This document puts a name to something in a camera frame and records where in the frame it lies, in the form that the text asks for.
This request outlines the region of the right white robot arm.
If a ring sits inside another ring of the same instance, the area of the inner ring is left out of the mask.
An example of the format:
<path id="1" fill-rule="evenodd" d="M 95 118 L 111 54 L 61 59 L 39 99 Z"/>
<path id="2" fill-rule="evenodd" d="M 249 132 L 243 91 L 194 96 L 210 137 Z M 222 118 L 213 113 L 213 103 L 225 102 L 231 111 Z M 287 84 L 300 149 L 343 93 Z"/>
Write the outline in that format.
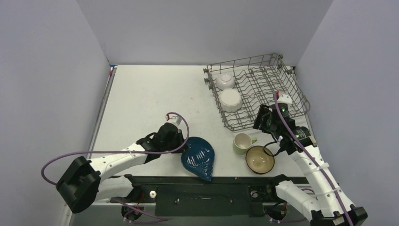
<path id="1" fill-rule="evenodd" d="M 280 174 L 265 189 L 269 200 L 287 202 L 312 226 L 360 226 L 365 222 L 366 210 L 343 192 L 310 130 L 290 118 L 287 104 L 260 105 L 253 128 L 272 136 L 279 152 L 286 152 L 298 165 L 315 195 L 310 196 Z"/>

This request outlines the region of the plain white bowl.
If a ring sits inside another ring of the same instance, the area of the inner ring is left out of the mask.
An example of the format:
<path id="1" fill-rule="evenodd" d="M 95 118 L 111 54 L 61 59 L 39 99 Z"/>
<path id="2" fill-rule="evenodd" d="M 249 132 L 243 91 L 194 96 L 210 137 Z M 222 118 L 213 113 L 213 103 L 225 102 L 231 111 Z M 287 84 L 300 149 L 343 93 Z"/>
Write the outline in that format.
<path id="1" fill-rule="evenodd" d="M 235 86 L 235 79 L 231 74 L 220 74 L 216 79 L 216 86 L 220 90 L 232 89 Z"/>

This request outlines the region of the blue leaf-shaped plate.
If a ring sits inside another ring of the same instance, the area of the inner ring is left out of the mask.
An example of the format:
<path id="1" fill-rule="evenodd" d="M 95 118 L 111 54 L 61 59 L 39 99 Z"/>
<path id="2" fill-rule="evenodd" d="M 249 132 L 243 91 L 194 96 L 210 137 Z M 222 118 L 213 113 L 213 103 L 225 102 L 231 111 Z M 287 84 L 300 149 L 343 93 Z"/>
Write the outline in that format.
<path id="1" fill-rule="evenodd" d="M 187 149 L 181 155 L 183 167 L 197 177 L 212 180 L 215 152 L 211 144 L 200 137 L 189 137 Z"/>

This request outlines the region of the white scalloped black-rimmed dish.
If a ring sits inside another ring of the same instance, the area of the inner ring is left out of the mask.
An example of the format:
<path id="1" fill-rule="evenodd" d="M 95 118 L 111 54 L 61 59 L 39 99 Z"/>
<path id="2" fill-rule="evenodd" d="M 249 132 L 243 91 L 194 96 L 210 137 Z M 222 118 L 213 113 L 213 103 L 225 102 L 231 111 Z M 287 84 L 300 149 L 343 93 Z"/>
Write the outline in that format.
<path id="1" fill-rule="evenodd" d="M 241 95 L 235 89 L 224 89 L 219 95 L 219 101 L 222 110 L 228 113 L 238 111 L 243 105 Z"/>

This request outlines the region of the green mug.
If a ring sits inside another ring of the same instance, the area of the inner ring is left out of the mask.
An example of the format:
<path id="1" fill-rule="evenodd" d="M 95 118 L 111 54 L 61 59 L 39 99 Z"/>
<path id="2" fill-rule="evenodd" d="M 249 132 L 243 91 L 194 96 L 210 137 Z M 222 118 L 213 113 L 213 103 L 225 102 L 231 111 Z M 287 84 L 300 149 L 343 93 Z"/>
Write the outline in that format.
<path id="1" fill-rule="evenodd" d="M 233 151 L 237 155 L 243 155 L 250 149 L 252 144 L 257 141 L 258 139 L 256 137 L 252 137 L 247 133 L 239 133 L 233 139 Z"/>

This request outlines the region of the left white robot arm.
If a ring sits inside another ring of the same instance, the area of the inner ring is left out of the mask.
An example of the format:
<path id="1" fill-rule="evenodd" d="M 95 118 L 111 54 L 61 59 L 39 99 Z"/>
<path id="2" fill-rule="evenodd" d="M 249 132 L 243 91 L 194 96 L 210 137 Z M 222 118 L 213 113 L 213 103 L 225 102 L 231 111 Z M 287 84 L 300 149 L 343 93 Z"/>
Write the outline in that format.
<path id="1" fill-rule="evenodd" d="M 130 175 L 119 173 L 134 166 L 149 163 L 162 154 L 182 153 L 187 149 L 188 137 L 176 123 L 166 122 L 153 132 L 114 154 L 72 161 L 56 183 L 56 189 L 72 213 L 80 213 L 95 201 L 120 197 L 128 202 L 140 198 L 140 189 L 134 186 Z"/>

